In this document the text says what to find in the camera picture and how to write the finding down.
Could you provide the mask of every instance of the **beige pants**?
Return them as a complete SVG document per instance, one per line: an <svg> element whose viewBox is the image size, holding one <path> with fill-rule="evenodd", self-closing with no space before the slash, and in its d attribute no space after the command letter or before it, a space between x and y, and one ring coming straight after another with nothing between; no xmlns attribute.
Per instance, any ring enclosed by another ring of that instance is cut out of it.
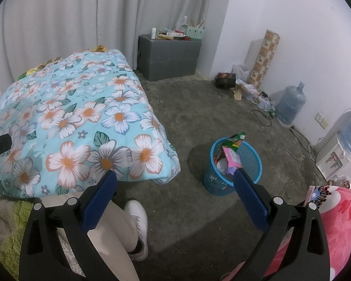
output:
<svg viewBox="0 0 351 281"><path fill-rule="evenodd" d="M59 206L79 193L42 197L45 207ZM63 229L59 235L68 242ZM134 266L127 254L138 243L138 231L134 220L113 202L109 202L98 225L87 233L97 252L120 281L139 281Z"/></svg>

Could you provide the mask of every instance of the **person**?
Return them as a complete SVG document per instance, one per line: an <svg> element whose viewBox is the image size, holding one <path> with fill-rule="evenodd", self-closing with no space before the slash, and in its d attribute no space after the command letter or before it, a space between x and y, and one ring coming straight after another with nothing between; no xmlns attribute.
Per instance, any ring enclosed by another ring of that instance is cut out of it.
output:
<svg viewBox="0 0 351 281"><path fill-rule="evenodd" d="M45 207L64 204L70 197L80 197L81 192L46 196L41 198ZM132 261L143 261L148 256L148 220L143 206L130 200L122 210L109 202L98 225L87 235L109 269L120 281L139 281ZM61 245L71 269L84 275L68 245L64 229L58 229Z"/></svg>

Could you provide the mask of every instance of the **concrete floor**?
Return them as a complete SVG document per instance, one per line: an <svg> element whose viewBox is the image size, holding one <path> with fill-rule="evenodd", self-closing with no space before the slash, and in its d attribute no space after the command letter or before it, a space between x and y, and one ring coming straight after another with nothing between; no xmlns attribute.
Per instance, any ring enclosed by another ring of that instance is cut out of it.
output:
<svg viewBox="0 0 351 281"><path fill-rule="evenodd" d="M246 131L245 141L263 164L259 184L290 204L302 201L309 185L324 180L288 129L276 120L271 127L261 126L250 112L255 108L251 102L235 101L231 92L216 89L210 80L198 75L144 80L143 87L177 150L181 172L163 186L152 181L118 185L114 201L123 207L137 199L148 215L149 256L134 264L139 279L219 280L249 256L261 232L236 193L216 197L204 188L214 141Z"/></svg>

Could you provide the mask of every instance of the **silver screw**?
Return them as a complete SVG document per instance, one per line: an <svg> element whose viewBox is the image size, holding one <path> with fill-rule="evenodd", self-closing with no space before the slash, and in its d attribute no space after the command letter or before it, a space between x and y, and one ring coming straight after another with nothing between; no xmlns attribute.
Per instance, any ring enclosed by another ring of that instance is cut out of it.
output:
<svg viewBox="0 0 351 281"><path fill-rule="evenodd" d="M41 208L41 204L36 203L33 208L34 208L34 210L39 210Z"/></svg>
<svg viewBox="0 0 351 281"><path fill-rule="evenodd" d="M312 210L316 210L317 209L317 205L315 203L309 203L308 207L311 208Z"/></svg>
<svg viewBox="0 0 351 281"><path fill-rule="evenodd" d="M276 196L274 199L273 199L273 202L277 205L282 205L283 204L283 199L281 199L279 196Z"/></svg>
<svg viewBox="0 0 351 281"><path fill-rule="evenodd" d="M70 199L68 199L68 205L72 206L75 205L77 203L77 198L75 197L71 197Z"/></svg>

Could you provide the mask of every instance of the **gray storage box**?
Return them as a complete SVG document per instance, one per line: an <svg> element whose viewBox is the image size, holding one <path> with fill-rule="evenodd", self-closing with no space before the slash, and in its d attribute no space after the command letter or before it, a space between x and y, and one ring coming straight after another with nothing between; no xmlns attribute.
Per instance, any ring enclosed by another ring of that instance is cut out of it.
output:
<svg viewBox="0 0 351 281"><path fill-rule="evenodd" d="M195 74L201 42L139 36L138 70L149 81Z"/></svg>

